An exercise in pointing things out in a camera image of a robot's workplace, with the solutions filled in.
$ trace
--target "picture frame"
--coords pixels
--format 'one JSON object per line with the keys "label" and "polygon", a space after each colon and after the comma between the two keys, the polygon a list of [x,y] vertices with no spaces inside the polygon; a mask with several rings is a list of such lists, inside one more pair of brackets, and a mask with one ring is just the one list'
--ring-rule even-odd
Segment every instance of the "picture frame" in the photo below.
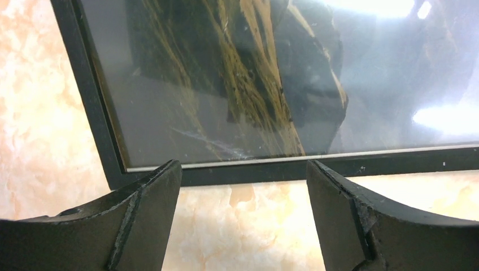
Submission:
{"label": "picture frame", "polygon": [[[92,62],[92,49],[78,0],[51,0],[72,70],[78,85],[103,169],[112,190],[119,189],[154,167],[129,171],[124,166],[115,137],[108,106],[102,95],[98,71]],[[306,162],[315,159],[345,177],[446,172],[479,169],[479,145],[439,146],[358,152],[353,155],[329,154],[298,156],[288,159],[255,159],[214,166],[188,165],[183,168],[182,186],[232,185],[240,183],[279,182],[306,179]]]}

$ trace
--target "black marble with gold veins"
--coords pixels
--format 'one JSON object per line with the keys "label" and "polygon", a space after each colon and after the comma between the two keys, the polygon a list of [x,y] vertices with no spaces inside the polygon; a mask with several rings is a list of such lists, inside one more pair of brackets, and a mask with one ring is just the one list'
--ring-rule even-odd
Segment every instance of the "black marble with gold veins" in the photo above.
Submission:
{"label": "black marble with gold veins", "polygon": [[[163,145],[145,148],[145,156],[204,163],[327,152],[347,96],[338,80],[341,41],[326,5],[316,5],[326,16],[315,25],[330,35],[310,27],[301,3],[284,0],[125,3],[136,73],[162,84],[148,114]],[[135,95],[142,95],[138,84],[110,99],[127,106]],[[310,135],[297,130],[306,121],[324,123],[307,146],[302,137]],[[123,156],[135,163],[130,151]]]}

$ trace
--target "black frame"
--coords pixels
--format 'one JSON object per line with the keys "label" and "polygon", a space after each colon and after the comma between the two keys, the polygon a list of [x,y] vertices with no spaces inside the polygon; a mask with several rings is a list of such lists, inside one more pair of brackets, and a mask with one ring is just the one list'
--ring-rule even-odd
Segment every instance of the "black frame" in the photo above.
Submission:
{"label": "black frame", "polygon": [[[78,0],[51,0],[110,189],[147,174],[127,173],[96,77]],[[479,169],[479,147],[325,158],[346,177]],[[230,185],[306,179],[307,160],[183,169],[182,186]]]}

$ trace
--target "glass panel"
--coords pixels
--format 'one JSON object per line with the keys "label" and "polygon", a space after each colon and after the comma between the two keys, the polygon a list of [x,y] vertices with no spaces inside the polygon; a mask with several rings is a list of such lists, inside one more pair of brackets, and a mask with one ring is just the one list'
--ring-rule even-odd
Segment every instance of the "glass panel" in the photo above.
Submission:
{"label": "glass panel", "polygon": [[130,171],[479,143],[477,1],[81,5]]}

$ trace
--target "marble surface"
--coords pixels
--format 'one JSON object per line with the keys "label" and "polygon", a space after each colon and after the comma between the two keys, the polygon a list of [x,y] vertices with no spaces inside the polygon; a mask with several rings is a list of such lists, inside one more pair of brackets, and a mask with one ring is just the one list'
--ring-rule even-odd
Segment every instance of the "marble surface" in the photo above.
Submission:
{"label": "marble surface", "polygon": [[[48,0],[0,0],[0,217],[108,193]],[[479,220],[479,172],[353,178],[410,206]],[[180,192],[163,270],[324,270],[304,181]]]}

